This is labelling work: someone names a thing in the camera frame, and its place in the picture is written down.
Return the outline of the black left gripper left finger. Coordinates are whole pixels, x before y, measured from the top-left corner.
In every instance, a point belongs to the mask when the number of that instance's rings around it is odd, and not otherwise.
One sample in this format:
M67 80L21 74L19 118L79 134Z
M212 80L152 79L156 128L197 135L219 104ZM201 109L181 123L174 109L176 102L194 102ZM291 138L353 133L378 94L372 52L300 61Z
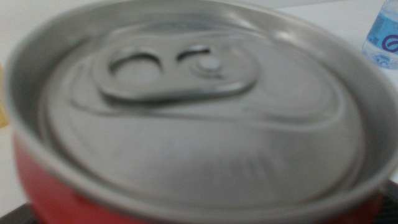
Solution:
M29 203L17 207L1 217L1 224L39 224Z

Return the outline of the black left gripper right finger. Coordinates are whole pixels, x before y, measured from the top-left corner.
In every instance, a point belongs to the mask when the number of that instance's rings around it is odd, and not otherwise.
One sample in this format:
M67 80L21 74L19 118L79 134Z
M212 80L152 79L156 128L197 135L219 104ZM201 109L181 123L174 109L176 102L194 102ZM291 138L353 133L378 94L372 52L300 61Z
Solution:
M397 224L397 183L390 180L382 192L384 196L377 224Z

